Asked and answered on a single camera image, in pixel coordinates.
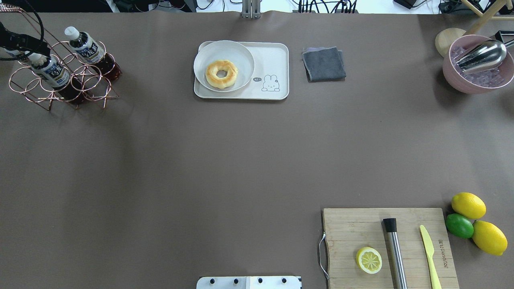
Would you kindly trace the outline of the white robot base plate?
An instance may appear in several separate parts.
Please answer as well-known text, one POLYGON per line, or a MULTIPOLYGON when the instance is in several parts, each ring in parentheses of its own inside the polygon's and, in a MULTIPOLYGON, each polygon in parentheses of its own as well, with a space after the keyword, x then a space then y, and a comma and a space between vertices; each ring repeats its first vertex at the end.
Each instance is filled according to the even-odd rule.
POLYGON ((226 276, 201 277, 197 289, 302 289, 299 276, 226 276))

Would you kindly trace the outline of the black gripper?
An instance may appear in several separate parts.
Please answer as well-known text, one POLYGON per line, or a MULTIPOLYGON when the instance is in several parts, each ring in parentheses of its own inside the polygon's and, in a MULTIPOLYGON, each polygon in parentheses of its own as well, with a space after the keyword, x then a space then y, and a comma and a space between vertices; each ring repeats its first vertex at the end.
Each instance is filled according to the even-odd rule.
POLYGON ((0 46, 10 51, 29 51, 50 57, 50 47, 44 41, 44 26, 40 22, 41 36, 35 38, 27 34, 18 34, 9 31, 4 24, 0 24, 0 46))

